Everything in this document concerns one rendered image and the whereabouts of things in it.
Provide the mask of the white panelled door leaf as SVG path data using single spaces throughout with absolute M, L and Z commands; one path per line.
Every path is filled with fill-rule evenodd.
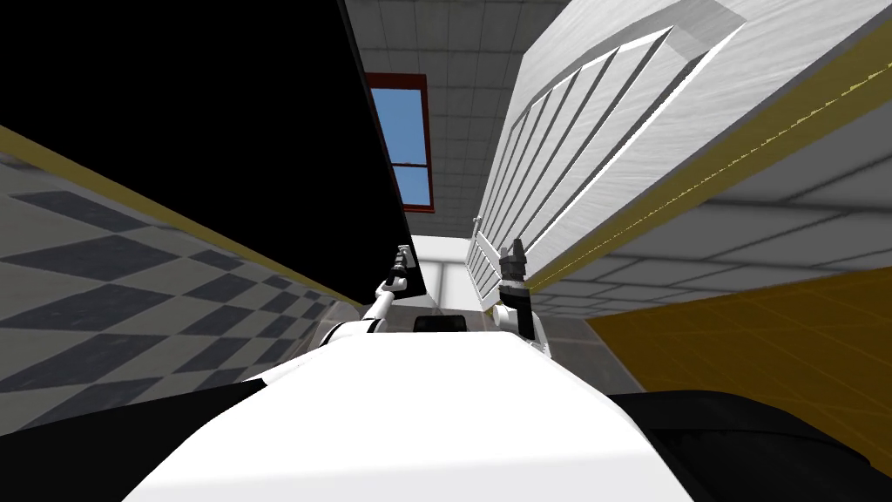
M 892 267 L 892 0 L 571 0 L 530 47 L 468 269 L 606 316 Z

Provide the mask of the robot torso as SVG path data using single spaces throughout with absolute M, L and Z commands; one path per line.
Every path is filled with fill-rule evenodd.
M 348 335 L 250 382 L 123 502 L 693 502 L 625 411 L 510 332 Z

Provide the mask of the red framed window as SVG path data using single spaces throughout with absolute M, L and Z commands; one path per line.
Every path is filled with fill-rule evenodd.
M 420 73 L 365 74 L 403 209 L 435 210 L 427 78 Z

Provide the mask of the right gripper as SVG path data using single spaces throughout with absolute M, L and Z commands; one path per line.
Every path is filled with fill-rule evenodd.
M 526 277 L 527 258 L 524 255 L 524 244 L 520 238 L 513 240 L 511 254 L 499 257 L 500 282 L 523 286 Z

